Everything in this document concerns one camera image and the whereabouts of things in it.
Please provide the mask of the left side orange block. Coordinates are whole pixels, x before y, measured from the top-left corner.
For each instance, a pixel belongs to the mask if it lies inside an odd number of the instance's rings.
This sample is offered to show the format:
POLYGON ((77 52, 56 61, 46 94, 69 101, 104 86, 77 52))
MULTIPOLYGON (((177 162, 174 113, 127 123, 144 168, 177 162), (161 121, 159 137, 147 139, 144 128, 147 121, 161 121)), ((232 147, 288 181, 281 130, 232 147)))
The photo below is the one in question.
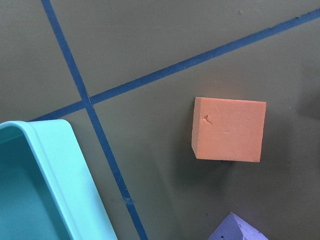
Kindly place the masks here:
POLYGON ((258 163, 267 104, 196 97, 191 147, 197 159, 258 163))

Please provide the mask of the teal plastic bin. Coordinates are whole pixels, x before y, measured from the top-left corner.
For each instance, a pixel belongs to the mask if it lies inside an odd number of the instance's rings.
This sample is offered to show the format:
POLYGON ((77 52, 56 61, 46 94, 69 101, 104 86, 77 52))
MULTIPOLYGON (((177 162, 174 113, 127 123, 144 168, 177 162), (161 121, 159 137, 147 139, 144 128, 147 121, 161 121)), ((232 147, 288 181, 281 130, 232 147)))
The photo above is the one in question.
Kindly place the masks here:
POLYGON ((117 238, 68 121, 0 125, 0 237, 117 238))

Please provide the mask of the left side purple block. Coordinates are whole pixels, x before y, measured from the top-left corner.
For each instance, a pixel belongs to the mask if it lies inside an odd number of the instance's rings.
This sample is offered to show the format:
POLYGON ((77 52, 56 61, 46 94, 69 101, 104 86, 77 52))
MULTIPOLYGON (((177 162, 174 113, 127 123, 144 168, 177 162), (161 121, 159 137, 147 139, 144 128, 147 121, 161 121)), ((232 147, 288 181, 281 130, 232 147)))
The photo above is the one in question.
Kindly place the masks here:
POLYGON ((233 212, 208 237, 209 240, 268 240, 268 238, 233 212))

